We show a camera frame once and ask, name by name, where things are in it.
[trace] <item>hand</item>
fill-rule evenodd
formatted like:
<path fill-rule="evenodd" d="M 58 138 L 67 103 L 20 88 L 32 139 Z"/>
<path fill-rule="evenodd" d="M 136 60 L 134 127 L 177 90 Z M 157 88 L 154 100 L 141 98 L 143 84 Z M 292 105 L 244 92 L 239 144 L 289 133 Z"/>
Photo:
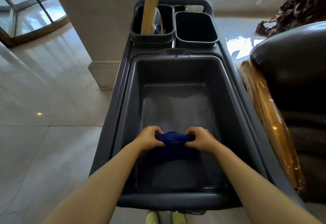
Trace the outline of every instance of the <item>hand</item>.
<path fill-rule="evenodd" d="M 208 130 L 202 127 L 190 127 L 186 132 L 186 135 L 195 135 L 196 139 L 192 142 L 186 142 L 185 146 L 189 148 L 195 148 L 199 151 L 208 152 L 213 154 L 216 145 L 219 143 Z"/>
<path fill-rule="evenodd" d="M 135 138 L 136 143 L 141 151 L 151 150 L 155 147 L 164 147 L 165 144 L 155 138 L 155 135 L 161 135 L 163 132 L 158 126 L 147 126 Z"/>

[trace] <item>forearm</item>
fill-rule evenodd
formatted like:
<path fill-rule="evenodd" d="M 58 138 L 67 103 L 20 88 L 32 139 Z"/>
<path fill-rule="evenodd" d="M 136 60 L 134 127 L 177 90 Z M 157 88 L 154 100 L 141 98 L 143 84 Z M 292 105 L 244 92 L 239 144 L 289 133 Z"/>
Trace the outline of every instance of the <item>forearm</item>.
<path fill-rule="evenodd" d="M 108 223 L 140 152 L 136 143 L 128 144 L 64 199 L 44 224 Z"/>
<path fill-rule="evenodd" d="M 252 223 L 320 223 L 226 146 L 216 143 L 213 154 L 233 185 Z"/>

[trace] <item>yellow shoe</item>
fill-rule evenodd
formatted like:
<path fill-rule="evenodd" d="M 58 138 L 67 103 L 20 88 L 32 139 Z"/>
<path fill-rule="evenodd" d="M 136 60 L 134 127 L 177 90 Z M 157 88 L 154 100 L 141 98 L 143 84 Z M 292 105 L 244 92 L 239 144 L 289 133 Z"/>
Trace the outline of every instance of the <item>yellow shoe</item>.
<path fill-rule="evenodd" d="M 159 224 L 158 215 L 156 212 L 150 212 L 146 217 L 146 224 Z"/>
<path fill-rule="evenodd" d="M 185 215 L 178 213 L 178 212 L 173 212 L 172 213 L 172 223 L 173 224 L 187 224 L 185 221 Z"/>

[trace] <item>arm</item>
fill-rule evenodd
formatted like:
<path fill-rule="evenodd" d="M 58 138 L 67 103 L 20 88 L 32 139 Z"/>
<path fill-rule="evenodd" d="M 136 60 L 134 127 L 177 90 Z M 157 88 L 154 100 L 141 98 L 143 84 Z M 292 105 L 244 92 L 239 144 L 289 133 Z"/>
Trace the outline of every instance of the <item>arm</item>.
<path fill-rule="evenodd" d="M 292 202 L 287 195 L 218 142 L 206 129 L 191 127 L 186 134 L 196 135 L 193 142 L 185 144 L 187 147 L 211 153 L 217 158 L 252 223 L 321 224 L 307 210 Z"/>
<path fill-rule="evenodd" d="M 163 142 L 155 139 L 155 134 L 163 132 L 157 126 L 144 128 L 133 142 L 59 203 L 43 224 L 109 223 L 139 154 L 164 146 Z"/>

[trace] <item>blue rag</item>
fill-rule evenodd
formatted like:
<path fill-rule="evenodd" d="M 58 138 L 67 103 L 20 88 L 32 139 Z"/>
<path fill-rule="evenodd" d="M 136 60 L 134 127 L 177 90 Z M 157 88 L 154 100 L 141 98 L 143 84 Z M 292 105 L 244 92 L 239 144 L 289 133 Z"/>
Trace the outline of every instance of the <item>blue rag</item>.
<path fill-rule="evenodd" d="M 196 136 L 184 135 L 177 132 L 167 132 L 155 135 L 155 138 L 164 142 L 164 147 L 153 149 L 155 157 L 160 162 L 171 160 L 195 160 L 199 157 L 199 151 L 185 146 L 186 142 L 194 141 Z"/>

